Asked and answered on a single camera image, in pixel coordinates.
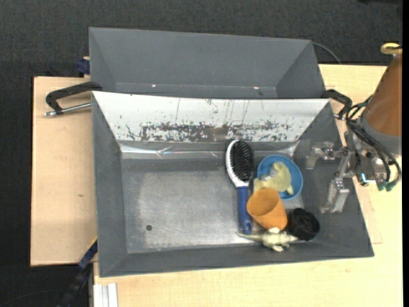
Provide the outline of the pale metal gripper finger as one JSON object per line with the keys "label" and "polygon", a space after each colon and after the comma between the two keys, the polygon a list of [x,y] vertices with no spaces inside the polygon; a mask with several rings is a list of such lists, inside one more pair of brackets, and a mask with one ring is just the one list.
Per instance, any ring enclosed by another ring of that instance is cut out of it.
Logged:
{"label": "pale metal gripper finger", "polygon": [[334,177],[328,183],[327,193],[321,201],[320,212],[323,214],[342,213],[349,193],[350,190],[345,186],[343,177]]}
{"label": "pale metal gripper finger", "polygon": [[341,159],[344,155],[344,149],[340,148],[336,150],[334,143],[330,141],[322,141],[313,143],[309,153],[305,159],[305,167],[308,170],[314,169],[319,159],[323,161],[334,161]]}

